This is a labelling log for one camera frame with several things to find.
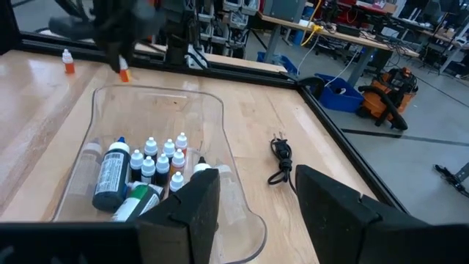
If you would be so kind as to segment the orange black shop vacuum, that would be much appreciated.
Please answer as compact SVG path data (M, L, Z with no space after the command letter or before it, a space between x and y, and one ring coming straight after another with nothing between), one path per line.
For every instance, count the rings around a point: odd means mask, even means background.
M373 78L370 85L360 86L363 96L356 110L359 117L372 117L375 125L389 121L391 129L406 131L408 124L402 114L418 91L417 78L407 67L392 68Z

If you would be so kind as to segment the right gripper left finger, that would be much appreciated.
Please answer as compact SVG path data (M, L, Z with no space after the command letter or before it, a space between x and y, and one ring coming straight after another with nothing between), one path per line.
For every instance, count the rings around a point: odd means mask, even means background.
M221 177L205 169L129 222L0 224L0 264L208 264Z

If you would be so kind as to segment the black floor stand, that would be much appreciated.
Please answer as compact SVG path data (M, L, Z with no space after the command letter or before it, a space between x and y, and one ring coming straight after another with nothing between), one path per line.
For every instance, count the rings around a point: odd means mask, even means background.
M463 186L463 182L466 179L469 179L469 162L464 165L458 173L455 175L452 174L446 167L440 166L437 164L433 165L433 168L441 173L441 177L451 186L453 186L460 194L464 195L465 197L469 198L469 192L467 192L466 188Z

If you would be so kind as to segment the large green-capped food coloring bottle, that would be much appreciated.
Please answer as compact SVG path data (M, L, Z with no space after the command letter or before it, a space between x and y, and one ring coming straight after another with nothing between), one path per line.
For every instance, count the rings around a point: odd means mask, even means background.
M139 181L127 183L129 194L111 217L114 222L134 221L160 203L164 187Z

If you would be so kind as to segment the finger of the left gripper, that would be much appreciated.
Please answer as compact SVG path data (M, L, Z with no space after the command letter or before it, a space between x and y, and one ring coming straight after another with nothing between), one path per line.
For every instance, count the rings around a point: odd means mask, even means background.
M119 56L121 55L121 47L123 42L121 40L106 43L106 57L111 69L118 73L120 71Z

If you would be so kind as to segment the wooden workbench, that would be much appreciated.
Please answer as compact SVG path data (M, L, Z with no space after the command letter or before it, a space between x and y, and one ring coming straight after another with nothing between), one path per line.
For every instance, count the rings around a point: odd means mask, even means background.
M297 29L297 30L303 30L304 32L311 32L312 27L311 26L303 26L299 23L293 23L290 21L285 21L281 20L278 18L273 18L267 15L262 14L261 12L258 12L257 15L262 21L267 21L269 23L273 23L274 27L270 36L270 40L268 43L268 46L266 48L266 53L265 53L265 61L266 63L271 63L272 62L272 57L273 54L276 50L276 46L278 44L278 41L280 40L280 32L281 32L281 27L285 26L289 29ZM359 59L358 63L356 66L353 68L352 73L350 74L350 77L348 78L347 82L351 86L355 86L358 79L361 77L365 67L367 66L369 60L372 58L372 55L376 49L381 49L384 51L391 51L392 47L384 44L384 43L379 43L375 39L372 39L371 36L367 33L362 33L360 37L353 37L347 34L342 34L342 33L330 33L323 29L322 31L317 32L318 35L322 35L324 37L331 37L335 38L338 40L343 40L348 43L356 44L356 45L361 45L366 48L366 51L361 55L361 58Z

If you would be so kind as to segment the large blue-capped food coloring bottle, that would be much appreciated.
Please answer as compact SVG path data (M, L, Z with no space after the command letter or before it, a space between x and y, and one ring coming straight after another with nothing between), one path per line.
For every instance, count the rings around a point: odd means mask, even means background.
M92 205L98 210L114 213L126 198L129 177L130 147L121 136L103 157Z

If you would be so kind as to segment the small blue food coloring bottle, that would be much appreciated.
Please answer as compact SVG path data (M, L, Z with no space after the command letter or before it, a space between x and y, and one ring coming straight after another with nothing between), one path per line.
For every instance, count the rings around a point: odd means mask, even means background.
M165 153L162 153L155 165L155 184L157 186L165 186L168 183L169 170L169 158Z

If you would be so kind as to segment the clear plastic bin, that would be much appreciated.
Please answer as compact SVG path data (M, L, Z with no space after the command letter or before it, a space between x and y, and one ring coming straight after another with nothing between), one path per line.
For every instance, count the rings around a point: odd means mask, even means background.
M218 226L210 264L243 264L265 247L267 227L245 200L224 131L224 105L206 92L163 87L107 86L92 94L91 121L73 164L54 221L108 221L111 213L96 209L92 197L103 157L121 136L130 151L149 137L163 144L184 132L188 137L183 177L189 183L201 156L221 177Z

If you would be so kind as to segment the blue storage bin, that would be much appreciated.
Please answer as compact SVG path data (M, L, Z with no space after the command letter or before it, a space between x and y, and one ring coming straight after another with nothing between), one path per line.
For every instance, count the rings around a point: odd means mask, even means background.
M258 62L267 62L265 60L265 52L258 51L256 60ZM270 63L274 65L283 66L288 73L294 74L296 76L300 74L300 71L295 66L295 64L285 55L274 54Z
M362 104L363 96L343 78L337 78L322 90L319 102L327 109L353 113Z

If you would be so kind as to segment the small dark food coloring bottle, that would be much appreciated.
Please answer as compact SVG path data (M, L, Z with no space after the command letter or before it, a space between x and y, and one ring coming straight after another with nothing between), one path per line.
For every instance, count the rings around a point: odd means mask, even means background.
M141 181L151 183L155 176L155 161L151 156L147 156L141 166Z

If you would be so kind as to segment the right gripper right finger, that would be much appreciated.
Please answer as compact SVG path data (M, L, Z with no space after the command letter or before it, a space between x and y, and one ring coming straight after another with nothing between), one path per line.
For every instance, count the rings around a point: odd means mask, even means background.
M469 224L428 224L307 165L295 185L320 264L469 264Z

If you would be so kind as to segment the large black-capped food coloring bottle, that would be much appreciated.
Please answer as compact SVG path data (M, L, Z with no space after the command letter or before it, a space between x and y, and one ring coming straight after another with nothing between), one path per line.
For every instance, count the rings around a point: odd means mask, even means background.
M193 167L193 173L197 174L206 169L211 169L212 167L206 162L205 157L201 156L197 163Z

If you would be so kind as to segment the small orange food coloring bottle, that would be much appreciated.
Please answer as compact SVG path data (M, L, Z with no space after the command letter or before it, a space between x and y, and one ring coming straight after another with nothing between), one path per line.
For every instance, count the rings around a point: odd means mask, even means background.
M72 54L68 49L64 49L62 52L62 62L64 63L64 71L66 74L74 74L75 65Z
M119 55L119 76L122 82L130 81L130 70L128 63L122 55Z
M185 154L181 149L177 149L171 160L170 175L174 175L176 172L181 174L185 168Z
M181 150L184 155L187 154L188 149L188 137L185 135L184 132L181 132L175 142L175 147L177 150Z

